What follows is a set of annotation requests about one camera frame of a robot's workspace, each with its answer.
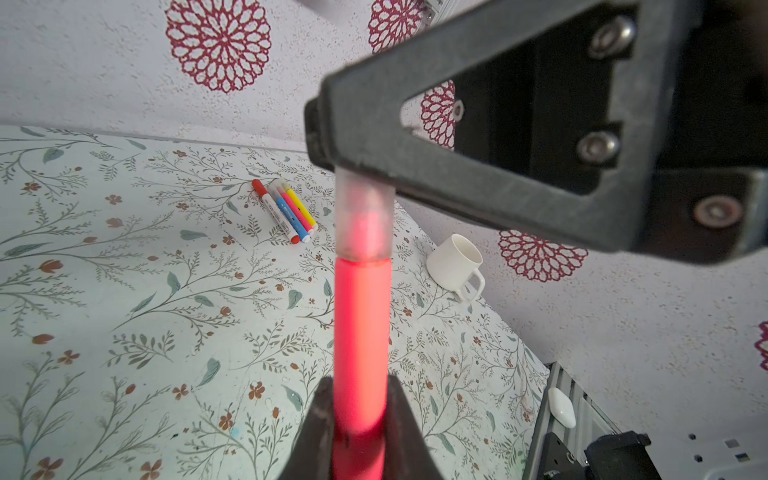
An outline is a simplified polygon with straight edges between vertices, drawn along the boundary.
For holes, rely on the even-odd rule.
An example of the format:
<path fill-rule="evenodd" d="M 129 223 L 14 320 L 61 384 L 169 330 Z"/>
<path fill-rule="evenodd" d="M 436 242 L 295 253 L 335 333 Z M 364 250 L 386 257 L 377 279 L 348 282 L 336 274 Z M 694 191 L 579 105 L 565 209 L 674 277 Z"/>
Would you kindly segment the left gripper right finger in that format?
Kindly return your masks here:
<path fill-rule="evenodd" d="M 443 479 L 395 375 L 388 376 L 384 423 L 384 480 Z"/>

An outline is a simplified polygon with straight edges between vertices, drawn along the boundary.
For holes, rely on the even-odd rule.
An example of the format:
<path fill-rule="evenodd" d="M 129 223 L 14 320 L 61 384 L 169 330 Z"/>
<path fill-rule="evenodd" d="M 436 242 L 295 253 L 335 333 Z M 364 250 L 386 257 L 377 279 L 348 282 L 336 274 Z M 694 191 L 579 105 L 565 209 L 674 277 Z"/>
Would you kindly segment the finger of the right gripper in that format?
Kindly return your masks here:
<path fill-rule="evenodd" d="M 767 245 L 763 1 L 490 1 L 304 118 L 315 165 L 479 225 L 691 264 Z"/>

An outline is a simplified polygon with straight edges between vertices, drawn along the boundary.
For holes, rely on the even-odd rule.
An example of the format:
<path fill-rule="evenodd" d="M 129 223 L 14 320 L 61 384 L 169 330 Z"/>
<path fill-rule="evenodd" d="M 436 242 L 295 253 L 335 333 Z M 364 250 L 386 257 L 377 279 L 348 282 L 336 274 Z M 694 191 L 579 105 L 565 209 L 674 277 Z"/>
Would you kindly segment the white marker pen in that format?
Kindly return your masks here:
<path fill-rule="evenodd" d="M 268 192 L 266 187 L 258 179 L 252 180 L 251 185 L 261 204 L 270 213 L 281 233 L 286 237 L 290 244 L 298 244 L 300 242 L 298 234 L 295 232 L 294 228 L 290 225 L 287 218 L 279 209 L 277 203 Z"/>

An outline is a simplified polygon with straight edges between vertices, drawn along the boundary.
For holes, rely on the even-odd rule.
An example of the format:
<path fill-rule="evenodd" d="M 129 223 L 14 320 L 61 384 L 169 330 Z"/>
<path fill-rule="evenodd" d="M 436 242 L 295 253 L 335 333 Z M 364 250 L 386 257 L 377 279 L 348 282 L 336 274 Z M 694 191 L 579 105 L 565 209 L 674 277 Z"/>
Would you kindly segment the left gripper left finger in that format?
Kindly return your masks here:
<path fill-rule="evenodd" d="M 320 380 L 279 480 L 328 480 L 332 478 L 335 433 L 333 379 Z"/>

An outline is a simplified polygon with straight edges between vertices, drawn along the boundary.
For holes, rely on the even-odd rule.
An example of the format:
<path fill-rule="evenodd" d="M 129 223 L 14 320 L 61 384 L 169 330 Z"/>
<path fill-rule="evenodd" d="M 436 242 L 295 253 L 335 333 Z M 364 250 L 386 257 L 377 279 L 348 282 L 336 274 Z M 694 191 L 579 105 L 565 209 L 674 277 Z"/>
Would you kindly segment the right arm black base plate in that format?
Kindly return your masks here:
<path fill-rule="evenodd" d="M 586 480 L 587 468 L 567 448 L 556 433 L 547 433 L 534 449 L 526 466 L 524 479 Z"/>

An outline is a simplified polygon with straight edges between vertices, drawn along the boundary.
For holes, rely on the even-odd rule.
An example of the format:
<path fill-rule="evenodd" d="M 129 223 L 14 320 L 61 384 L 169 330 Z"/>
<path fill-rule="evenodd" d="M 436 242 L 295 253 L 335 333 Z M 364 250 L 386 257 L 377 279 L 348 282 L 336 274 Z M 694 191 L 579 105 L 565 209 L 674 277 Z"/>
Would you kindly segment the blue highlighter pen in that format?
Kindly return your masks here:
<path fill-rule="evenodd" d="M 299 240 L 303 243 L 308 243 L 310 241 L 309 233 L 304 228 L 303 224 L 298 219 L 296 214 L 293 212 L 288 202 L 283 198 L 283 195 L 281 194 L 276 184 L 274 182 L 271 182 L 267 187 L 267 189 L 269 193 L 272 195 L 273 199 L 275 200 L 280 211 L 286 217 L 289 224 L 293 227 L 294 231 L 299 237 Z"/>

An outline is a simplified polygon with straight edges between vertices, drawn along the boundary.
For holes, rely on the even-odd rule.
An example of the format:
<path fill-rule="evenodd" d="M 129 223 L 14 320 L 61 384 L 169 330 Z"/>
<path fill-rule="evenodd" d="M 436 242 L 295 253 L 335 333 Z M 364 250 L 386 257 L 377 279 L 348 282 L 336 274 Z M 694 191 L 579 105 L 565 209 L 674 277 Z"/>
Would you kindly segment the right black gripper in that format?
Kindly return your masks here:
<path fill-rule="evenodd" d="M 592 58 L 588 47 L 621 15 L 637 19 L 639 9 L 601 4 L 459 74 L 455 150 L 574 194 L 594 191 L 618 159 L 587 163 L 578 142 L 597 131 L 625 140 L 628 130 L 608 116 L 618 58 Z M 657 169 L 766 166 L 767 77 L 750 26 L 725 2 L 705 3 L 678 63 L 670 120 L 658 129 Z"/>

